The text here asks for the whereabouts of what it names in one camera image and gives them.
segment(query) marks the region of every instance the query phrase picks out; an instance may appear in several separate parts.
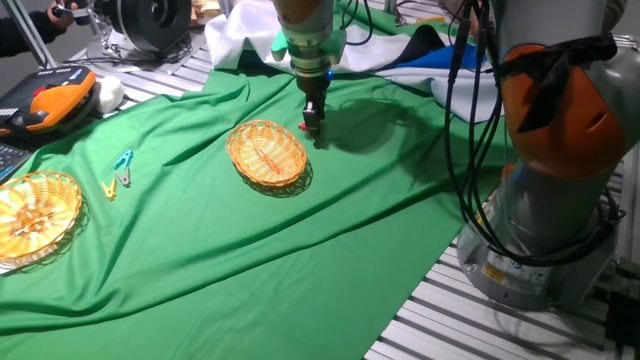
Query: keyboard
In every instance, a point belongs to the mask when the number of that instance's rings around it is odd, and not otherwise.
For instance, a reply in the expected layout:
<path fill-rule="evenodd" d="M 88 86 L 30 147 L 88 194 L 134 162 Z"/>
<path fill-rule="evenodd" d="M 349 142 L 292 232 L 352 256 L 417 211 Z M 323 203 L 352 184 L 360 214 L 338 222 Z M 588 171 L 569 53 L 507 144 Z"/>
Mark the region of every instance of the keyboard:
<path fill-rule="evenodd" d="M 0 144 L 0 184 L 7 182 L 29 157 L 28 151 Z"/>

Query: person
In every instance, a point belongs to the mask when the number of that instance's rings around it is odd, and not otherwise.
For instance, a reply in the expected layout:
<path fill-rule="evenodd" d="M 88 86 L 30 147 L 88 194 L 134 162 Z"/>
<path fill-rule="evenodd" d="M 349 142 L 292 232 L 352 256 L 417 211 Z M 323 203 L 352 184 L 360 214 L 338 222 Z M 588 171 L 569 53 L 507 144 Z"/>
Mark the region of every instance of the person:
<path fill-rule="evenodd" d="M 442 5 L 451 14 L 458 13 L 458 9 L 462 6 L 464 0 L 439 0 Z M 604 19 L 602 21 L 602 33 L 606 34 L 611 32 L 613 28 L 618 24 L 620 18 L 624 14 L 624 8 L 627 6 L 627 0 L 607 0 L 604 9 Z M 478 19 L 475 13 L 471 14 L 471 34 L 474 37 L 478 36 Z"/>
<path fill-rule="evenodd" d="M 56 37 L 64 34 L 67 28 L 73 24 L 72 17 L 57 18 L 53 15 L 52 9 L 56 6 L 54 1 L 47 11 L 33 11 L 29 14 L 33 25 L 38 30 L 42 40 L 48 44 Z M 71 4 L 72 9 L 78 6 Z M 11 18 L 0 19 L 0 57 L 14 56 L 22 52 L 30 51 L 29 45 L 24 40 L 18 25 Z"/>

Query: yellow clothespin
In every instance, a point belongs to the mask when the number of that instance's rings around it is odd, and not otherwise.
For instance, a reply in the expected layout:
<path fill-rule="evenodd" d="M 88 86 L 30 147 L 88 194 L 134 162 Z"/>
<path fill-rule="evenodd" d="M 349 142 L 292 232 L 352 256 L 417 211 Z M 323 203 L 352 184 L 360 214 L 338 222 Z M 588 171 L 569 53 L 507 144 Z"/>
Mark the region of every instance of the yellow clothespin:
<path fill-rule="evenodd" d="M 419 24 L 419 23 L 423 23 L 423 22 L 427 22 L 427 21 L 445 22 L 445 18 L 444 18 L 444 16 L 434 16 L 434 17 L 426 18 L 426 19 L 425 18 L 421 18 L 421 19 L 416 20 L 416 23 Z"/>
<path fill-rule="evenodd" d="M 102 183 L 102 188 L 104 189 L 104 193 L 107 195 L 109 200 L 113 200 L 116 198 L 116 179 L 111 180 L 111 187 L 107 187 L 104 183 Z"/>

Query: black cloth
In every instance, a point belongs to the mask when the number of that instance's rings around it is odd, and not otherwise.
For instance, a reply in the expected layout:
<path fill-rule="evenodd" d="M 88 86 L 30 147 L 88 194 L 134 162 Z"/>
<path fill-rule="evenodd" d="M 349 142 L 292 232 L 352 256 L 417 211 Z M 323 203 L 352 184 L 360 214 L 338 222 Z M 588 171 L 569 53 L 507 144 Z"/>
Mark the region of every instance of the black cloth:
<path fill-rule="evenodd" d="M 52 42 L 58 35 L 65 33 L 65 30 L 58 29 L 51 22 L 47 13 L 34 11 L 29 14 L 29 17 L 46 44 Z M 13 19 L 0 19 L 0 57 L 14 56 L 30 50 Z"/>
<path fill-rule="evenodd" d="M 393 69 L 399 64 L 420 59 L 421 57 L 428 55 L 430 52 L 440 50 L 443 47 L 444 43 L 440 40 L 440 36 L 436 29 L 431 25 L 421 25 L 413 33 L 407 47 L 404 48 L 400 56 L 378 70 Z"/>
<path fill-rule="evenodd" d="M 518 133 L 551 125 L 560 108 L 572 67 L 609 60 L 617 51 L 613 36 L 605 34 L 566 41 L 504 62 L 500 66 L 502 77 L 525 73 L 540 86 Z"/>

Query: metal rail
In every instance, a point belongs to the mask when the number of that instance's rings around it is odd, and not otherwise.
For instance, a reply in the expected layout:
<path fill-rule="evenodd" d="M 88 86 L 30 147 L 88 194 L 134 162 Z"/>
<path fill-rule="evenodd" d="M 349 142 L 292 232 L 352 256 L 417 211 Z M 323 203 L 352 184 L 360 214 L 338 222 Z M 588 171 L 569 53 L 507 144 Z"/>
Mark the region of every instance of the metal rail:
<path fill-rule="evenodd" d="M 38 65 L 41 69 L 51 69 L 56 67 L 56 62 L 53 60 L 49 49 L 42 41 L 38 30 L 33 25 L 29 13 L 22 6 L 20 0 L 2 0 L 2 4 L 7 9 L 9 16 L 18 25 L 18 29 L 22 33 L 25 42 L 29 45 L 29 49 L 36 58 Z"/>

